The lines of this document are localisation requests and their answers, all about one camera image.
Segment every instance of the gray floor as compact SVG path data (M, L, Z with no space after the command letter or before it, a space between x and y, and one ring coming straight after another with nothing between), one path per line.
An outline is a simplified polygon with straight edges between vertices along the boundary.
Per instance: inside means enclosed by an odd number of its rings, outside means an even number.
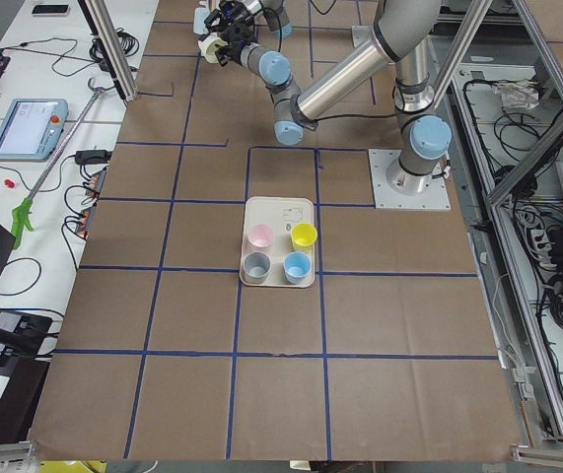
M10 25L24 0L0 0L0 39ZM141 473L152 466L151 462L109 462L108 473ZM160 462L155 473L289 473L288 462ZM348 473L555 473L562 469L532 468L521 463L382 463L362 465L347 470Z

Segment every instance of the white tray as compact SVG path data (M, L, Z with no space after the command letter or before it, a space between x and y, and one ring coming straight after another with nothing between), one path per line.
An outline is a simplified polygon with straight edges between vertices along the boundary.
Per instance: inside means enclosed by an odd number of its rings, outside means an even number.
M310 272L300 284L290 284L285 278L283 261L294 251L290 231L301 222L314 224L314 204L308 199L290 199L284 197L250 197L244 213L242 232L242 256L240 258L240 279L247 286L274 288L306 288L311 286L315 277L314 248L306 255L312 262ZM270 257L268 277L260 284L248 283L244 277L244 259L255 250L248 243L247 232L257 224L267 224L274 230L274 242L265 252Z

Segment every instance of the cup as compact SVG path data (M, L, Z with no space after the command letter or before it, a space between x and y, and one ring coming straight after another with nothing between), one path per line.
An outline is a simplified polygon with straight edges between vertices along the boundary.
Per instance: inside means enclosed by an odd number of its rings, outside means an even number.
M288 254L283 262L286 279L292 284L301 284L312 269L312 261L302 251Z
M244 259L244 279L250 284L261 284L268 277L270 258L267 254L255 252Z
M255 251L263 251L272 246L274 231L266 224L258 224L248 230L248 243Z
M301 222L294 226L290 232L292 247L295 251L310 251L318 238L317 229L314 225Z

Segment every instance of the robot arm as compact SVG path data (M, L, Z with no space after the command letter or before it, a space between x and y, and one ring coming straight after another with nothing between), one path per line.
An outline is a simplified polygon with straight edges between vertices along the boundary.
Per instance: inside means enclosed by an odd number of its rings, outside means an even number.
M316 121L389 64L405 61L406 67L398 68L397 72L406 72L407 77L400 80L414 82L419 75L414 72L418 63L423 62L425 71L425 56L423 61L407 56L416 54L417 45L435 24L440 8L441 0L382 0L369 39L298 96L299 121L304 124Z
M264 7L270 2L271 7ZM441 9L441 0L381 0L370 37L324 76L301 91L287 59L254 42L252 26L257 13L280 34L290 25L277 10L282 0L244 0L220 3L207 19L210 34L201 48L207 58L214 53L221 64L233 60L264 81L274 103L275 134L285 145L296 145L304 129L315 130L318 118L388 65L395 65L395 111L404 149L388 169L391 186L405 194L423 192L435 163L452 140L450 127L434 115L434 92L428 85L426 42Z

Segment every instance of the table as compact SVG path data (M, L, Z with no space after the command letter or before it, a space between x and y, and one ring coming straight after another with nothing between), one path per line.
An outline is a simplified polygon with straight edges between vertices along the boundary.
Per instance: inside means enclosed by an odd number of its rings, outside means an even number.
M1 40L0 46L58 35L77 38L79 45L76 53L86 56L90 46L90 32L79 6L72 4L68 17L33 18L30 11L35 3L34 0L25 2ZM110 6L114 24L124 27L127 32L134 34L139 39L139 53L130 60L130 64L138 65L147 43L149 27L158 1L117 0L107 3ZM51 51L61 52L59 44L45 43L43 46L51 47ZM73 120L92 94L87 88L88 79L95 77L98 85L111 84L109 74L100 72L96 67L88 68L72 78L62 78L50 71L49 66L53 59L49 56L16 51L7 51L7 54L12 56L12 62L0 81L0 123L12 99L52 97L67 99L69 102L69 121L66 126L70 128ZM68 144L68 154L83 149L112 150L124 112L125 106L115 91L103 95L89 112L88 121L79 127L78 132ZM28 184L35 182L45 166L45 164L34 163L0 163L0 165L19 170ZM95 171L98 168L90 167L90 169ZM51 193L39 194L36 197L32 214L35 231L33 233L25 232L22 245L10 257L15 259L29 256L37 259L42 264L40 281L33 289L19 297L0 297L2 307L44 307L60 312L65 311L76 274L69 249L66 248L60 232L62 219L69 213L63 201L63 194L69 185L80 184L83 179L78 174L77 166L73 164L72 160L64 164L61 175L60 189ZM20 183L14 189L5 187L3 180L6 178L15 181L18 179L14 172L0 169L0 224L9 230L12 224L11 210L22 202L27 195L27 190ZM44 188L55 185L57 178L58 172L55 170ZM81 189L69 192L69 199L73 205L79 206L83 200L83 192ZM79 260L84 243L73 236L69 236L69 243L75 257ZM34 276L35 266L32 268L29 262L10 266L1 276L0 292L20 289L20 287L24 287L23 280ZM59 323L56 323L52 326L51 331L57 331L58 328ZM51 343L50 340L46 341L46 346L43 345L41 351L46 352L46 348L51 347ZM0 396L6 383L7 378L0 376Z

